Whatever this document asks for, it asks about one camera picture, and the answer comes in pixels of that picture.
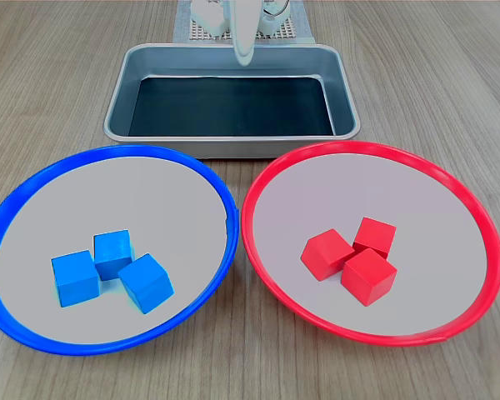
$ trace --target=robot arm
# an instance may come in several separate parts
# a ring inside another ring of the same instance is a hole
[[[229,29],[235,57],[246,67],[253,58],[257,33],[272,36],[289,18],[291,9],[289,0],[192,0],[191,12],[192,19],[214,37]]]

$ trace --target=red rim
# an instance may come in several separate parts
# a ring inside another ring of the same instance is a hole
[[[441,327],[407,336],[378,336],[357,332],[330,323],[301,307],[268,275],[253,238],[253,215],[263,189],[282,171],[296,163],[327,154],[367,154],[407,165],[425,173],[449,189],[467,207],[482,234],[487,254],[487,275],[474,303],[461,316]],[[272,162],[254,181],[242,206],[242,241],[257,275],[288,308],[314,325],[338,336],[379,346],[419,346],[443,342],[476,323],[493,305],[500,290],[500,237],[483,205],[455,177],[437,165],[410,152],[372,142],[325,142],[301,147]]]

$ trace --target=red plate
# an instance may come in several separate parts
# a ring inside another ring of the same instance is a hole
[[[363,217],[397,227],[390,293],[364,307],[300,261],[306,241],[335,228],[350,243]],[[250,187],[242,239],[259,277],[287,307],[339,336],[383,346],[438,343],[477,322],[500,289],[500,239],[455,177],[409,152],[371,142],[301,147]]]

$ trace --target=blue rim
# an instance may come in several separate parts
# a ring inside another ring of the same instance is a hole
[[[223,180],[202,162],[199,162],[198,160],[181,152],[157,146],[116,145],[95,148],[93,150],[80,152],[79,154],[64,158],[63,160],[56,162],[36,173],[17,187],[17,189],[7,196],[7,198],[0,205],[0,245],[6,231],[9,228],[9,225],[16,217],[17,213],[39,189],[44,187],[53,179],[63,175],[64,173],[72,171],[73,169],[80,168],[91,163],[96,163],[98,161],[108,160],[110,158],[122,157],[161,158],[175,163],[180,163],[202,175],[215,188],[218,195],[222,199],[224,207],[226,208],[227,243],[226,251],[221,264],[212,281],[200,294],[200,296],[194,300],[194,302],[184,308],[179,314],[158,327],[128,339],[104,344],[71,344],[39,336],[15,320],[15,318],[13,318],[9,311],[4,307],[2,300],[0,299],[0,329],[9,337],[39,351],[66,356],[89,356],[122,351],[154,339],[185,321],[215,293],[223,279],[228,274],[228,270],[233,263],[233,259],[235,258],[240,228],[238,219],[239,212],[235,202],[233,201],[231,193],[224,184]]]

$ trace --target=table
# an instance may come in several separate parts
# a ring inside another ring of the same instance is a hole
[[[0,1],[0,202],[38,170],[112,144],[123,54],[170,42],[171,1]],[[500,2],[306,1],[338,49],[362,130],[447,169],[500,232]],[[268,162],[207,162],[237,204]],[[192,318],[126,352],[57,357],[0,332],[0,399],[500,399],[500,294],[431,347],[369,347],[317,330],[264,287],[243,246]]]

